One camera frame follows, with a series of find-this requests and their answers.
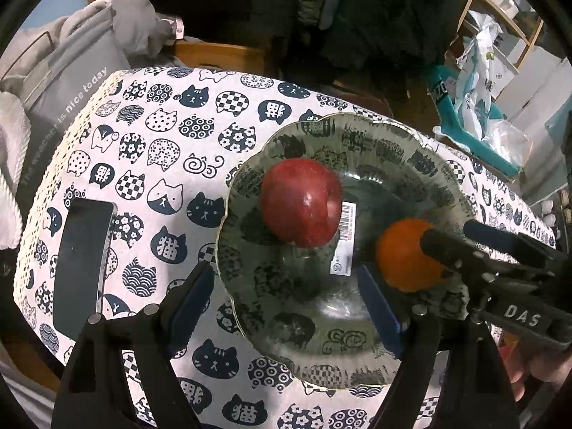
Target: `human hand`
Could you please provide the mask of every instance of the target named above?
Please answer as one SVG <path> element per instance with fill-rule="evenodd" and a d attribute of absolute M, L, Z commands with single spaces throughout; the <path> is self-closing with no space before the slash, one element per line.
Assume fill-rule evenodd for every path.
<path fill-rule="evenodd" d="M 528 374 L 560 389 L 572 368 L 572 349 L 554 353 L 520 342 L 504 366 L 518 401 L 524 395 L 524 380 Z"/>

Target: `orange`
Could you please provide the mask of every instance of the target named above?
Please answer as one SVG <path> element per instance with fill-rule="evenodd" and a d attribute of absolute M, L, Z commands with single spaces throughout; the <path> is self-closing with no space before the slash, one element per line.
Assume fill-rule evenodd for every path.
<path fill-rule="evenodd" d="M 426 221 L 407 218 L 394 222 L 379 236 L 375 257 L 385 282 L 402 292 L 416 292 L 441 280 L 444 267 L 425 255 L 419 241 L 431 229 Z"/>

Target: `red apple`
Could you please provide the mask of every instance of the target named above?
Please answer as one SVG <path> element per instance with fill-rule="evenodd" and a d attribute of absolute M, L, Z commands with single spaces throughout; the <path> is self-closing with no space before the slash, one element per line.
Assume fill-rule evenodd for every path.
<path fill-rule="evenodd" d="M 314 160 L 285 159 L 262 179 L 260 207 L 264 222 L 283 242 L 324 246 L 340 222 L 340 180 Z"/>

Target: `phone screen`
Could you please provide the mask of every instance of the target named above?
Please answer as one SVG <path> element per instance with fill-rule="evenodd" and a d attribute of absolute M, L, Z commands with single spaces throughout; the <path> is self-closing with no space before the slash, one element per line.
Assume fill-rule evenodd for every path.
<path fill-rule="evenodd" d="M 54 327 L 76 340 L 90 314 L 101 311 L 111 224 L 111 202 L 75 198 L 59 245 L 54 279 Z"/>

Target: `table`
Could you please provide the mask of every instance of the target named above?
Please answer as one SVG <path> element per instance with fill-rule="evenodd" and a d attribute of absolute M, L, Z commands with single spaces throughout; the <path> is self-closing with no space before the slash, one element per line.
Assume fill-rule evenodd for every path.
<path fill-rule="evenodd" d="M 74 196 L 116 203 L 103 312 L 107 318 L 133 314 L 159 303 L 196 262 L 214 265 L 224 198 L 242 162 L 281 126 L 338 111 L 395 123 L 343 100 L 253 74 L 153 67 L 111 75 L 58 147 L 22 239 L 14 298 L 35 333 L 58 360 L 67 361 L 73 341 L 54 329 L 52 305 L 61 227 Z M 477 220 L 525 231 L 554 246 L 551 230 L 481 164 L 408 130 L 451 166 Z M 220 373 L 212 371 L 212 355 L 223 351 L 233 368 L 231 379 L 217 379 Z M 133 352 L 124 351 L 123 358 L 137 412 L 152 423 Z M 435 410 L 445 363 L 446 355 L 439 355 L 416 427 L 425 427 Z M 211 371 L 204 374 L 195 364 Z M 218 278 L 190 343 L 172 365 L 201 422 L 225 429 L 234 424 L 358 428 L 374 416 L 387 392 L 387 387 L 365 386 L 325 391 L 292 379 L 240 335 Z"/>

